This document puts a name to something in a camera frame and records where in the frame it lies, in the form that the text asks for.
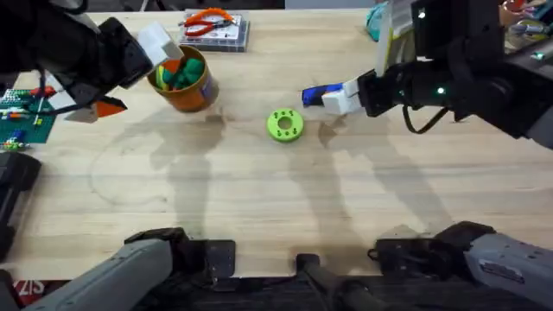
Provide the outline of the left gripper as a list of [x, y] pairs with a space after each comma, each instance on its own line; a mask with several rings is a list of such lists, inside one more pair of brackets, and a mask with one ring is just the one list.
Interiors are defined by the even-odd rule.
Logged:
[[81, 25], [65, 23], [61, 32], [41, 35], [41, 67], [49, 71], [61, 89], [48, 102], [55, 108], [80, 108], [65, 119], [85, 124], [126, 111], [114, 88], [128, 88], [167, 60], [179, 60], [183, 52], [159, 23], [141, 29], [135, 39], [116, 18], [99, 25], [96, 33]]

